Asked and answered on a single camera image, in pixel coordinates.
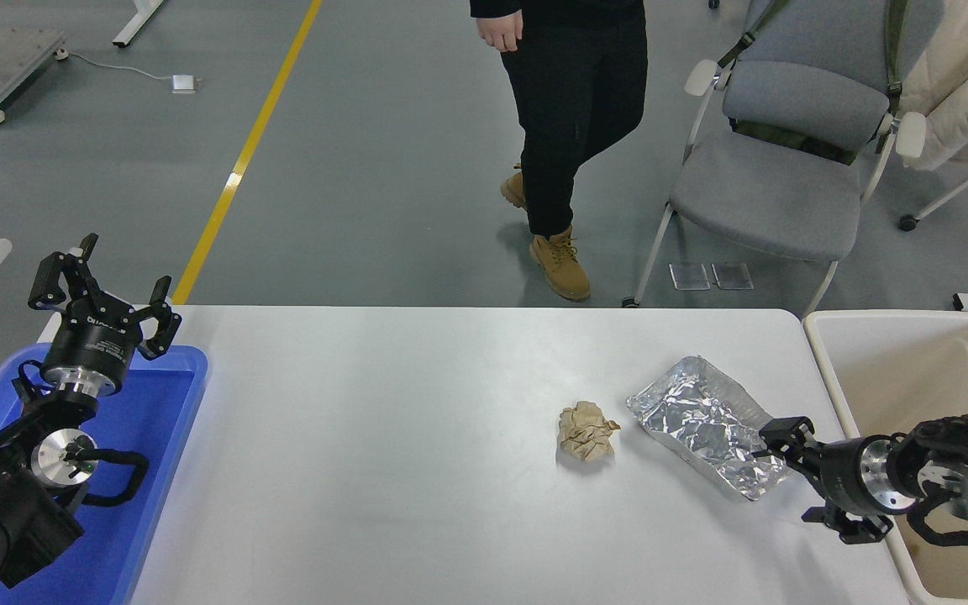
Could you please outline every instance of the chair seat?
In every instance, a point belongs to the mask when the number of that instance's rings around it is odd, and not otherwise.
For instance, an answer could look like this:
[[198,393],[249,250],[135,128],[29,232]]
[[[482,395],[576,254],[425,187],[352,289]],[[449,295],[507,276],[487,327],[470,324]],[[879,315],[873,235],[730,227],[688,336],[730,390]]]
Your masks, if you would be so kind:
[[750,248],[841,260],[857,238],[860,195],[850,166],[725,131],[694,148],[671,204],[683,218]]

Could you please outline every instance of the aluminum foil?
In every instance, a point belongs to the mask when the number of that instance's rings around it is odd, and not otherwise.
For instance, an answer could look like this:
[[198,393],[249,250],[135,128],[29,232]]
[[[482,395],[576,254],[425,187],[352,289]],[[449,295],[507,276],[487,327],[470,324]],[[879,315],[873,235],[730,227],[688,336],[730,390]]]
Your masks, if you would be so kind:
[[790,474],[765,448],[760,429],[771,420],[741,384],[703,357],[685,357],[667,375],[626,399],[626,407],[661,444],[724,490],[750,501]]

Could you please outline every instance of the metal cart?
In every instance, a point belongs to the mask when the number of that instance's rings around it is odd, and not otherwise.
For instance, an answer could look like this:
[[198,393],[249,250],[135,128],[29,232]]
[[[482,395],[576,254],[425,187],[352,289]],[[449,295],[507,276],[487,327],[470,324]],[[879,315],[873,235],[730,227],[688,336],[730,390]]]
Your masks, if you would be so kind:
[[[69,57],[66,32],[49,29],[0,29],[0,103],[50,57]],[[0,108],[0,124],[7,114]]]

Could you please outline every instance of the robotic arm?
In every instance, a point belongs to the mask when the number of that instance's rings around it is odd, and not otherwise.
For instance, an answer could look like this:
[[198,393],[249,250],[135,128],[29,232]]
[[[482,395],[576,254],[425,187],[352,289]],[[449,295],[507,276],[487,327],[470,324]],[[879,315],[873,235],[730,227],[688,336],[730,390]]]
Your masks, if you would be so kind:
[[906,514],[934,546],[968,546],[968,531],[940,533],[927,517],[946,506],[968,521],[968,414],[919,423],[909,434],[821,444],[809,418],[775,418],[760,430],[767,449],[825,498],[802,521],[822,523],[846,544],[875,543],[891,531],[887,516]]
[[[96,416],[96,397],[122,388],[134,350],[149,360],[166,353],[182,318],[166,303],[168,276],[157,281],[142,309],[101,290],[88,270],[96,240],[89,234],[81,248],[47,256],[29,298],[34,309],[61,313],[62,325],[42,363],[20,364],[13,383],[22,414],[0,430],[0,582],[8,588],[48,566],[84,534],[73,518],[78,507],[124,504],[149,466],[138,452],[100,449],[80,426]],[[59,287],[61,278],[69,294]],[[140,325],[147,318],[158,323],[149,339]],[[39,369],[42,384],[29,378],[30,367]],[[134,468],[122,493],[88,493],[86,481],[101,462]]]

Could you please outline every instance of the person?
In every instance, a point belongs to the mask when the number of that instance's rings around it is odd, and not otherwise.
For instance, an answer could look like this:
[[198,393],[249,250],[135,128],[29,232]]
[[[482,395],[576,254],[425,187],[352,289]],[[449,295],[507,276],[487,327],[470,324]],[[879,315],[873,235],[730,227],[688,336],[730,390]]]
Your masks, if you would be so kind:
[[531,257],[553,291],[588,299],[573,248],[577,169],[641,122],[648,40],[643,0],[470,0],[499,50],[525,130],[521,164],[500,193],[528,214]]

